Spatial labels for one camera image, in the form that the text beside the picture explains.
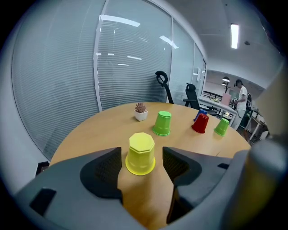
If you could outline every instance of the cup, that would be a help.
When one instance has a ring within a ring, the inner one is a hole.
[[[191,126],[198,133],[205,133],[209,117],[206,114],[199,114],[195,123]]]
[[[153,132],[159,136],[167,136],[170,134],[171,113],[160,111],[158,113]]]
[[[206,115],[206,114],[207,114],[207,111],[200,109],[200,110],[198,111],[198,113],[197,113],[197,116],[195,117],[195,119],[194,119],[193,121],[196,121],[196,120],[197,120],[199,114],[205,114],[205,115]]]
[[[153,138],[146,133],[134,133],[129,138],[125,165],[131,173],[142,176],[154,169],[154,145]]]
[[[220,120],[219,124],[214,129],[214,132],[216,132],[220,136],[224,137],[225,134],[226,134],[228,126],[229,126],[229,121],[227,119],[225,119],[225,118],[222,118]]]

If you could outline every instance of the cup base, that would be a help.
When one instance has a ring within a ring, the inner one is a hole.
[[[157,133],[155,130],[154,130],[154,127],[153,127],[153,132],[155,133],[155,134],[157,134],[158,136],[168,136],[169,134],[170,134],[170,131],[169,131],[169,133],[168,134],[159,134],[159,133]]]
[[[201,134],[205,133],[205,130],[204,130],[204,132],[196,131],[196,130],[193,128],[193,125],[191,125],[191,128],[192,128],[195,132],[198,132],[198,133],[201,133]]]
[[[128,164],[128,156],[126,156],[126,159],[125,159],[125,165],[126,165],[126,168],[129,170],[129,172],[131,172],[132,174],[135,174],[137,176],[144,176],[150,172],[152,172],[152,170],[155,168],[155,164],[156,164],[156,161],[155,161],[155,158],[153,159],[153,163],[152,163],[152,167],[146,171],[146,172],[135,172],[134,170],[132,170],[130,167],[129,167],[129,164]]]
[[[222,137],[225,136],[225,134],[223,135],[223,134],[218,133],[218,132],[216,131],[216,128],[214,129],[214,132],[216,132],[218,135],[220,135],[220,136],[222,136]]]

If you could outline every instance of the pink box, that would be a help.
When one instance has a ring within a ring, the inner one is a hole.
[[[227,93],[224,93],[223,97],[222,97],[221,104],[229,106],[230,100],[231,100],[231,95],[227,94]]]

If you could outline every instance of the white plant pot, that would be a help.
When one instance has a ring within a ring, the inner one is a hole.
[[[148,115],[148,111],[146,111],[144,113],[137,113],[136,111],[134,111],[134,113],[135,113],[135,118],[138,121],[146,120],[147,115]]]

